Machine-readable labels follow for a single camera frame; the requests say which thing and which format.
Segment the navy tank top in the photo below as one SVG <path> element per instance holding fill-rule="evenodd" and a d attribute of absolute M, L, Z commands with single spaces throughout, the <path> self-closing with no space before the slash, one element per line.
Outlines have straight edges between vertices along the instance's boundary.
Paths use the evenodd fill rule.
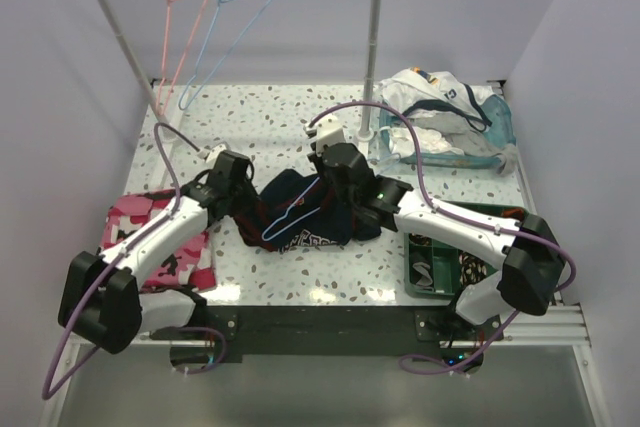
<path fill-rule="evenodd" d="M 344 246 L 351 241 L 367 242 L 381 235 L 379 227 L 359 220 L 348 206 L 337 199 L 334 190 L 322 182 L 308 197 L 308 200 L 319 201 L 321 210 L 280 237 L 263 241 L 263 229 L 280 215 L 276 208 L 283 207 L 287 200 L 297 196 L 310 176 L 303 176 L 293 169 L 281 171 L 259 193 L 253 205 L 233 217 L 246 245 L 284 253 L 293 247 Z"/>

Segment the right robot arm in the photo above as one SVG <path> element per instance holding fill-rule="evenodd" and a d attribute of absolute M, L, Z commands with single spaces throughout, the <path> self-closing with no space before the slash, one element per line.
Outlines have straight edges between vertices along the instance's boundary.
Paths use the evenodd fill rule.
<path fill-rule="evenodd" d="M 364 223 L 429 237 L 494 268 L 455 295 L 445 316 L 452 337 L 469 339 L 482 323 L 510 311 L 546 314 L 564 263 L 544 219 L 528 214 L 518 221 L 427 200 L 412 185 L 375 174 L 351 143 L 337 143 L 308 158 L 337 199 Z"/>

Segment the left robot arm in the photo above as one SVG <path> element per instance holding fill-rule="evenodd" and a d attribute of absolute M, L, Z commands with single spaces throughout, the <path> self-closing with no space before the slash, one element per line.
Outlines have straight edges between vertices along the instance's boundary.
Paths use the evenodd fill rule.
<path fill-rule="evenodd" d="M 143 284 L 188 240 L 257 198 L 251 159 L 222 151 L 212 168 L 181 186 L 154 219 L 100 254 L 83 251 L 70 263 L 58 313 L 76 334 L 111 354 L 145 332 L 173 328 L 185 339 L 207 327 L 205 300 L 186 289 L 141 292 Z"/>

